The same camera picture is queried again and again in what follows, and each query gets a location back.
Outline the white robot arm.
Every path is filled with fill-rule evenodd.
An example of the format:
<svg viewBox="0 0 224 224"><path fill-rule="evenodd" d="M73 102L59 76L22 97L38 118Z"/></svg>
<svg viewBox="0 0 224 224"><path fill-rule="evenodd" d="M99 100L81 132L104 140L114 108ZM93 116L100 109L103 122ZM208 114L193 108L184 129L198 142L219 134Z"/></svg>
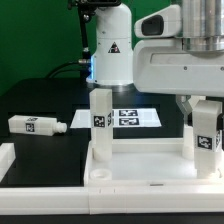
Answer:
<svg viewBox="0 0 224 224"><path fill-rule="evenodd" d="M163 127L116 127L117 138L180 136L190 101L224 107L224 0L177 0L139 21L129 7L96 9L97 48L87 83L112 88L114 106L154 107Z"/></svg>

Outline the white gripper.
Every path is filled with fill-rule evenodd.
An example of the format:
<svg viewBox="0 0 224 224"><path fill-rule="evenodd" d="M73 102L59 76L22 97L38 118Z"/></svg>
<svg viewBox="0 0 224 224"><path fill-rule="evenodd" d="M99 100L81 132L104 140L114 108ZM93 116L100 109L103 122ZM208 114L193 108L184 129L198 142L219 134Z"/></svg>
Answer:
<svg viewBox="0 0 224 224"><path fill-rule="evenodd" d="M134 32L137 90L176 94L186 125L189 95L224 97L224 3L173 3L138 20Z"/></svg>

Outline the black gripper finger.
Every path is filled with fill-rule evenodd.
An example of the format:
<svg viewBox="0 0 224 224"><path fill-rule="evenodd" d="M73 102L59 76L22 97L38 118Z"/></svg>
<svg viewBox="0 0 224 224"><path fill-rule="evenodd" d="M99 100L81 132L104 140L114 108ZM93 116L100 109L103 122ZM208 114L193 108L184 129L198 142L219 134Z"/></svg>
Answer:
<svg viewBox="0 0 224 224"><path fill-rule="evenodd" d="M221 113L217 117L217 124L216 124L217 134L220 135L220 139L223 139L223 132L224 132L224 114Z"/></svg>

